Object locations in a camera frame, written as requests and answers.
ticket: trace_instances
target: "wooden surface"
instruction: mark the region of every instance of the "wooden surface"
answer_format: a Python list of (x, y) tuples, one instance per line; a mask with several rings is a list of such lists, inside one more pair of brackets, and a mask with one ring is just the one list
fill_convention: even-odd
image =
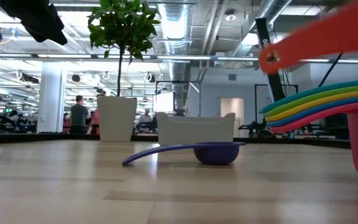
[(192, 150), (121, 166), (152, 146), (0, 144), (0, 224), (358, 224), (348, 149), (249, 144), (231, 166), (204, 166)]

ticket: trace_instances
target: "ventilation duct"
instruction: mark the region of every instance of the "ventilation duct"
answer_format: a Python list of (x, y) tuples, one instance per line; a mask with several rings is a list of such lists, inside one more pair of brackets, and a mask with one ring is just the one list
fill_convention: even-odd
[[(243, 27), (245, 28), (244, 40), (237, 46), (231, 56), (246, 57), (255, 44), (249, 44), (247, 35), (252, 32), (255, 27), (255, 19), (265, 17), (268, 27), (273, 27), (274, 21), (279, 17), (283, 10), (292, 2), (292, 0), (263, 0), (260, 3), (260, 9), (256, 15), (247, 17)], [(232, 68), (235, 62), (228, 62), (225, 64), (226, 68)]]
[[(177, 39), (187, 40), (190, 36), (191, 4), (158, 4), (161, 15), (161, 27), (164, 39), (176, 39), (165, 42), (165, 49), (169, 55), (186, 55), (189, 52), (188, 42), (179, 42)], [(171, 80), (190, 81), (190, 64), (169, 62)], [(176, 98), (176, 109), (183, 109), (186, 105), (188, 84), (173, 85)]]

